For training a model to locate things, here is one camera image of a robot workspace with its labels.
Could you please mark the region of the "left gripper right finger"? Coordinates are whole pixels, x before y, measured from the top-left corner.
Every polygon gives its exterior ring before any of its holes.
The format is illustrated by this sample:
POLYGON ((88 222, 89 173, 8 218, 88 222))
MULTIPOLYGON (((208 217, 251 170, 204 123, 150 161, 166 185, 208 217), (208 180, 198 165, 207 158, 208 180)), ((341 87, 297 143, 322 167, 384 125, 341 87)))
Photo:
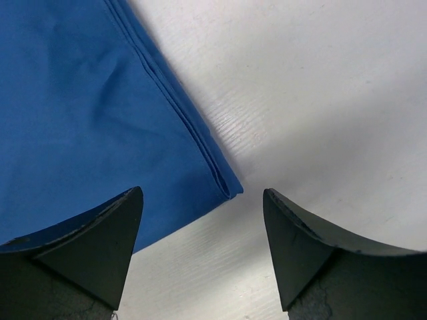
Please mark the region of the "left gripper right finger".
POLYGON ((357 235, 275 189, 263 214, 290 319, 425 319, 426 253, 357 235))

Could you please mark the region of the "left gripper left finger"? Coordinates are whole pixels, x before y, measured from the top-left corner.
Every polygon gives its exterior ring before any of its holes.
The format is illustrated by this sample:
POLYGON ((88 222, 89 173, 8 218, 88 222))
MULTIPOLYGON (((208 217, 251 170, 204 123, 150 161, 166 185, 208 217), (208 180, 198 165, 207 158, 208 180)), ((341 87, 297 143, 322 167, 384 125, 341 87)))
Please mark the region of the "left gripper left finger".
POLYGON ((2 319, 113 319, 143 211, 133 187, 1 245, 2 319))

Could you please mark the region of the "blue surgical drape cloth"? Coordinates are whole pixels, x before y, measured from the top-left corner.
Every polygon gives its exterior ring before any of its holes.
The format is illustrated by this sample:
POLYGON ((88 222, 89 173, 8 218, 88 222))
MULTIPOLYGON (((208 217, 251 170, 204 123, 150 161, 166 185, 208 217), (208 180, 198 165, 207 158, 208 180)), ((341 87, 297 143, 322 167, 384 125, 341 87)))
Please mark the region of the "blue surgical drape cloth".
POLYGON ((2 1, 1 240, 137 186, 136 250, 243 191, 127 1, 2 1))

